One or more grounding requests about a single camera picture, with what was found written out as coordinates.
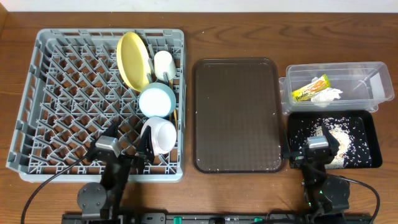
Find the light blue bowl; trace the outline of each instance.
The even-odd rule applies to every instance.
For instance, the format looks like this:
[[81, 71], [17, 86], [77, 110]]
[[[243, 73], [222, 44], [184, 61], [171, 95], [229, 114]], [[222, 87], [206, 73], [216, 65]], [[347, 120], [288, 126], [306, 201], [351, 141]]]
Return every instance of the light blue bowl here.
[[172, 89], [163, 83], [150, 83], [138, 97], [141, 112], [148, 118], [158, 116], [164, 118], [175, 109], [177, 100]]

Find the dark rectangular tray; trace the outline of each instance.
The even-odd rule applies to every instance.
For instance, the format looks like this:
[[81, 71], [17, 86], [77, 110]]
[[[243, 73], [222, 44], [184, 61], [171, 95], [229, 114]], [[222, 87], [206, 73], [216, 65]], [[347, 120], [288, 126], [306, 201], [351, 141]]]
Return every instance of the dark rectangular tray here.
[[193, 76], [195, 167], [204, 173], [279, 171], [283, 122], [275, 64], [204, 59]]
[[342, 119], [347, 130], [353, 136], [353, 146], [346, 155], [345, 169], [377, 168], [382, 165], [382, 157], [377, 141], [372, 115], [368, 111], [328, 111], [292, 113], [288, 120], [289, 140], [291, 149], [298, 151], [304, 140], [310, 137], [312, 127], [320, 125], [324, 118]]

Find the gray plastic dish rack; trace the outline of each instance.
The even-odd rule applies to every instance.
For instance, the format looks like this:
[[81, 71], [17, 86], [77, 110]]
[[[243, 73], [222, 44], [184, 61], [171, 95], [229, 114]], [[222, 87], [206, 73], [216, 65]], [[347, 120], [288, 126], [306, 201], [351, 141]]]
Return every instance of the gray plastic dish rack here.
[[[138, 92], [124, 84], [116, 63], [116, 47], [127, 32], [144, 41], [154, 54], [168, 50], [177, 76], [178, 135], [169, 154], [146, 164], [144, 174], [131, 171], [136, 182], [177, 182], [183, 176], [185, 133], [184, 34], [177, 29], [44, 29], [37, 34], [6, 167], [22, 180], [43, 182], [87, 152], [112, 121], [121, 121], [119, 142], [135, 154], [147, 118]], [[56, 182], [99, 182], [104, 163], [82, 162]]]

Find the white background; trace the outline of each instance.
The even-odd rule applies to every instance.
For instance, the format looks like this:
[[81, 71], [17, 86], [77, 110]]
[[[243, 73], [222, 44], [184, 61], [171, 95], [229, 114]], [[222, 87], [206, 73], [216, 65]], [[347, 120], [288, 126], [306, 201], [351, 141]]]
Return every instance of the white background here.
[[12, 11], [398, 12], [398, 0], [0, 0]]

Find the yellow bowl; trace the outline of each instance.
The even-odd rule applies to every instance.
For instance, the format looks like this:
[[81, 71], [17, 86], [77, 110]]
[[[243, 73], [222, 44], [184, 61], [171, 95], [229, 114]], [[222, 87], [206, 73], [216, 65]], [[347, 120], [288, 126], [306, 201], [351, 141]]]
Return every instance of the yellow bowl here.
[[147, 73], [150, 74], [148, 51], [141, 38], [133, 33], [124, 34], [116, 49], [116, 60], [120, 74], [130, 88], [142, 91], [149, 84]]

